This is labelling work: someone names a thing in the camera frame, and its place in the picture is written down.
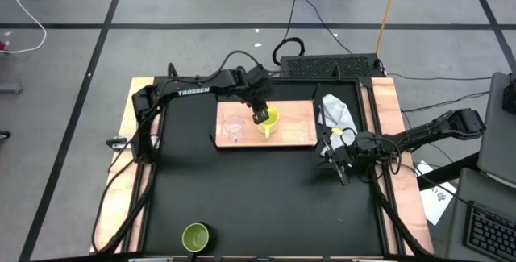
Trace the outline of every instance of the gray tile floor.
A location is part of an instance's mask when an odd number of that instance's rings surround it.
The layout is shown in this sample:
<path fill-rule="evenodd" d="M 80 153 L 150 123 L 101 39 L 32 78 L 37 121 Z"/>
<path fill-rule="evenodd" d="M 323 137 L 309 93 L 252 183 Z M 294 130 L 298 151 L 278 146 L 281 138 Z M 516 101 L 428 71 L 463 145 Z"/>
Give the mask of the gray tile floor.
<path fill-rule="evenodd" d="M 310 0 L 329 23 L 379 23 L 387 0 Z M 111 0 L 22 0 L 44 23 L 103 23 Z M 488 0 L 499 23 L 516 23 L 510 0 Z M 286 23 L 292 0 L 120 0 L 114 23 Z M 0 0 L 0 41 L 9 49 L 37 43 L 37 30 L 1 29 L 2 23 L 31 20 L 13 0 Z M 295 23 L 317 23 L 310 6 L 298 0 Z M 394 0 L 389 23 L 488 23 L 478 0 Z M 353 52 L 374 52 L 378 30 L 334 30 Z M 32 259 L 87 254 L 94 209 L 106 183 L 112 152 L 104 144 L 119 130 L 133 77 L 163 75 L 172 61 L 180 74 L 213 72 L 231 50 L 243 49 L 266 67 L 276 68 L 271 52 L 285 30 L 110 30 L 71 140 L 60 179 L 44 220 Z M 516 32 L 503 31 L 510 46 Z M 291 30 L 303 38 L 307 54 L 338 54 L 343 49 L 323 29 Z M 0 96 L 0 129 L 13 137 L 0 147 L 0 260 L 19 258 L 48 174 L 68 125 L 85 71 L 98 40 L 98 30 L 49 30 L 36 52 L 0 56 L 0 81 L 21 81 L 19 96 Z M 285 46 L 283 55 L 297 53 Z M 380 57 L 388 73 L 414 77 L 483 77 L 508 73 L 509 65 L 494 33 L 485 31 L 388 30 Z M 228 67 L 252 65 L 235 57 Z M 403 109 L 458 98 L 489 89 L 489 81 L 407 81 L 395 78 Z M 413 126 L 445 110 L 472 107 L 483 115 L 487 97 L 408 114 Z M 478 150 L 480 141 L 437 143 L 453 160 Z M 414 161 L 446 164 L 432 147 Z M 431 228 L 439 253 L 446 243 L 449 218 Z"/>

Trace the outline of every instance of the clear plastic cup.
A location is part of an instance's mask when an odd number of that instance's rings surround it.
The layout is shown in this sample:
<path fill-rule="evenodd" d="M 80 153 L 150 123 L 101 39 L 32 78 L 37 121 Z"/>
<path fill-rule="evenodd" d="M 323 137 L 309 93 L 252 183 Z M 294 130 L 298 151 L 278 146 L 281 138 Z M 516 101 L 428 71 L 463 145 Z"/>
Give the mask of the clear plastic cup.
<path fill-rule="evenodd" d="M 224 129 L 230 139 L 237 142 L 243 135 L 243 120 L 239 116 L 228 116 L 224 119 Z"/>

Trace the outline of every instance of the yellow cable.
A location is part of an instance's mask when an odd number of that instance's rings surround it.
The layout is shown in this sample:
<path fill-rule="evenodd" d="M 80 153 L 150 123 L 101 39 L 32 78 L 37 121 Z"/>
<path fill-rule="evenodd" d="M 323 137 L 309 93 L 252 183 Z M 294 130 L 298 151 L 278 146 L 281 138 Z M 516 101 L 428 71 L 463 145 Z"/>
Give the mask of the yellow cable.
<path fill-rule="evenodd" d="M 389 16 L 390 4 L 392 2 L 393 2 L 393 0 L 389 0 L 389 2 L 387 2 L 387 8 L 385 9 L 384 19 L 381 22 L 380 34 L 378 36 L 378 41 L 377 41 L 377 55 L 378 55 L 378 52 L 380 52 L 381 38 L 384 35 L 385 21 L 387 21 L 387 17 Z"/>

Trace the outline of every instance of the white cable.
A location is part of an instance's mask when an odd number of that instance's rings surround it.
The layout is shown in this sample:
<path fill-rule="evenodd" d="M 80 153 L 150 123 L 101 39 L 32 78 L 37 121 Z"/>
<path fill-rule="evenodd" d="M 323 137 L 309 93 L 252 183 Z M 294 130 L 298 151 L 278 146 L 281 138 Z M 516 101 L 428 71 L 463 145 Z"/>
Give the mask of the white cable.
<path fill-rule="evenodd" d="M 35 23 L 37 23 L 41 29 L 43 30 L 43 39 L 41 40 L 40 44 L 38 44 L 38 46 L 36 46 L 35 48 L 28 48 L 28 49 L 22 49 L 22 50 L 19 50 L 19 51 L 3 51 L 3 50 L 0 50 L 0 52 L 2 53 L 9 53 L 9 54 L 15 54 L 15 53 L 21 53 L 21 52 L 31 52 L 31 51 L 35 51 L 36 49 L 38 48 L 41 48 L 41 46 L 43 45 L 43 43 L 45 42 L 45 40 L 47 39 L 47 31 L 45 30 L 45 28 L 43 27 L 43 25 L 41 25 L 41 23 L 36 20 L 34 18 L 34 16 L 32 16 L 29 11 L 27 11 L 27 9 L 25 9 L 25 7 L 23 7 L 22 3 L 20 3 L 19 0 L 16 0 L 16 2 L 18 3 L 18 5 L 20 7 L 22 7 L 23 11 L 25 11 L 25 13 L 27 13 L 27 15 L 29 15 L 30 18 L 32 18 L 32 20 L 34 20 Z"/>

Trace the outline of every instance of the yellow cup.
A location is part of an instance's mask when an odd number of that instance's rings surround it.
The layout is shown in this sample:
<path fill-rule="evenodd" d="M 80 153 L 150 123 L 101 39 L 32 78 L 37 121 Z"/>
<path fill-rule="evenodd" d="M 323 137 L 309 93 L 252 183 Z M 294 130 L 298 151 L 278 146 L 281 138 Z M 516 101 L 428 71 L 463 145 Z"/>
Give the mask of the yellow cup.
<path fill-rule="evenodd" d="M 277 121 L 280 119 L 280 113 L 274 107 L 267 108 L 268 119 L 262 123 L 256 125 L 258 131 L 265 134 L 265 138 L 268 138 L 277 129 Z"/>

